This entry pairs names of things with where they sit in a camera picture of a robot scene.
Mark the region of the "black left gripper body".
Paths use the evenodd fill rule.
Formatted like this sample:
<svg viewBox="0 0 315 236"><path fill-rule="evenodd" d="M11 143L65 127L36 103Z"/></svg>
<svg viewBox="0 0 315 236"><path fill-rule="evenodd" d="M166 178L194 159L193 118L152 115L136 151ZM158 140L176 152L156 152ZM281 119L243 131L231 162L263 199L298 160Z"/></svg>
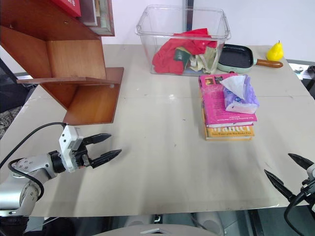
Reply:
<svg viewBox="0 0 315 236"><path fill-rule="evenodd" d="M77 168L79 169L83 167L93 166L93 161L89 158L88 150L86 148L86 146L90 144L92 144L91 140L84 139L79 145L78 149L72 152Z"/></svg>

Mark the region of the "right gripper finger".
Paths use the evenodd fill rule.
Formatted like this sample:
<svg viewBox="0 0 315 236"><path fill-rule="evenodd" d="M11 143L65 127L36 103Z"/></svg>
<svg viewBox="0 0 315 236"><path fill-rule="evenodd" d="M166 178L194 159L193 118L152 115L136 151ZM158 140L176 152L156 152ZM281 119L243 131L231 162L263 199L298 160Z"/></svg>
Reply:
<svg viewBox="0 0 315 236"><path fill-rule="evenodd" d="M284 183L273 173L267 170L264 170L264 172L271 184L291 203L296 195L294 195L288 188L286 188L284 186Z"/></svg>
<svg viewBox="0 0 315 236"><path fill-rule="evenodd" d="M298 154L289 153L289 157L304 170L307 170L310 166L314 164L311 160L304 158Z"/></svg>

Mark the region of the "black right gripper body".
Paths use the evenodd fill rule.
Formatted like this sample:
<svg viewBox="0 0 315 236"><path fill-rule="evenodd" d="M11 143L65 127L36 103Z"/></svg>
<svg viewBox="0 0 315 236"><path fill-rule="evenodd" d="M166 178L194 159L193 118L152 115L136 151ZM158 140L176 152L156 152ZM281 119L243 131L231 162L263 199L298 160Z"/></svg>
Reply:
<svg viewBox="0 0 315 236"><path fill-rule="evenodd" d="M295 196L291 203L297 205L302 201L306 201L310 205L315 204L315 180L305 180L303 181L303 186L301 187L300 193Z"/></svg>

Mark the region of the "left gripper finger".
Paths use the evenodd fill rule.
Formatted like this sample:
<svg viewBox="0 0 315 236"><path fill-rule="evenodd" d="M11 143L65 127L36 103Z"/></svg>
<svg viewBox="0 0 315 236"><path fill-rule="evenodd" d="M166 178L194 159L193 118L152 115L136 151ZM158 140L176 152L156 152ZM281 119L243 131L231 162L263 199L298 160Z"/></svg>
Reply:
<svg viewBox="0 0 315 236"><path fill-rule="evenodd" d="M82 145L86 147L91 144L97 144L97 143L105 141L106 139L110 137L111 137L111 134L108 134L108 133L100 133L100 134L92 135L89 137L85 137L82 140Z"/></svg>
<svg viewBox="0 0 315 236"><path fill-rule="evenodd" d="M109 161L111 161L112 159L114 159L116 156L118 156L121 153L121 149L118 150L112 150L109 152L106 152L104 154L102 154L100 157L93 159L93 160L89 160L90 162L90 166L94 169L97 168Z"/></svg>

